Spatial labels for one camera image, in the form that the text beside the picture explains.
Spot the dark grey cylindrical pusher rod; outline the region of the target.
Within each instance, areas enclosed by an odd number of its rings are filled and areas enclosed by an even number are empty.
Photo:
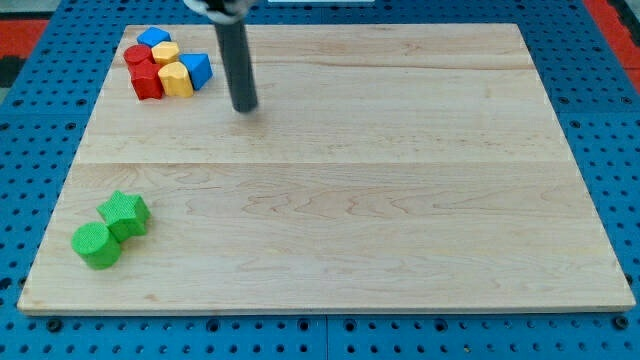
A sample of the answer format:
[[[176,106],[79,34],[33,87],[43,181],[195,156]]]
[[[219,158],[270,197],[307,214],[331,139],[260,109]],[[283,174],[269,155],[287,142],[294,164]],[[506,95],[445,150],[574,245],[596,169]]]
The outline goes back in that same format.
[[[250,113],[258,107],[258,97],[245,23],[216,24],[215,31],[232,107]]]

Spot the white robot end-effector mount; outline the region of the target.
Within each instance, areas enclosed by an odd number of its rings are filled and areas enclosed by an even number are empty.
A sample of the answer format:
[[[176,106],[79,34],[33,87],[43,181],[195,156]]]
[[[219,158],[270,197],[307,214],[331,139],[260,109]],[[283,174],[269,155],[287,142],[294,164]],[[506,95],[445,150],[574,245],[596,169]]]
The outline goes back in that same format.
[[[183,3],[216,24],[234,24],[246,16],[256,0],[183,0]]]

